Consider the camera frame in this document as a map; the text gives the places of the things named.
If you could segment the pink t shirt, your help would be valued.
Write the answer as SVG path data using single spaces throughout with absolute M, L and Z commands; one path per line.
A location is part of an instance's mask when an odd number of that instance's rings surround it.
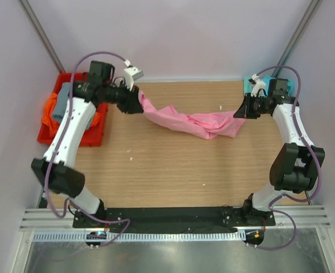
M 172 131 L 188 133 L 206 140 L 219 135 L 235 138 L 245 122 L 244 119 L 234 118 L 233 111 L 189 115 L 179 113 L 173 105 L 156 109 L 142 91 L 139 92 L 139 102 L 149 121 Z

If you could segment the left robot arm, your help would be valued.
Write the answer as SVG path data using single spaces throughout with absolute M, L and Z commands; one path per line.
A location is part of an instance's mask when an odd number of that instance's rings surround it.
M 86 221 L 98 228 L 105 223 L 104 203 L 93 195 L 85 184 L 85 176 L 74 169 L 76 154 L 87 125 L 100 104 L 115 104 L 127 114 L 139 114 L 139 88 L 135 81 L 143 71 L 125 62 L 123 82 L 113 83 L 115 67 L 108 63 L 92 61 L 89 71 L 76 81 L 70 80 L 65 113 L 60 127 L 42 158 L 33 159 L 31 168 L 44 188 L 46 198 L 50 193 L 61 195 L 78 210 L 86 214 Z

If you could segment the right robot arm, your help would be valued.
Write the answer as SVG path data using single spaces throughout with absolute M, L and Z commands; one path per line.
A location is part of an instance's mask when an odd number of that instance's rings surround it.
M 243 203 L 241 217 L 248 225 L 258 225 L 273 217 L 272 209 L 281 199 L 310 191 L 319 183 L 325 158 L 323 148 L 308 137 L 300 118 L 297 98 L 289 93 L 289 81 L 272 78 L 264 82 L 257 75 L 248 79 L 251 85 L 235 118 L 257 119 L 269 114 L 276 122 L 283 146 L 274 160 L 268 184 L 252 193 Z

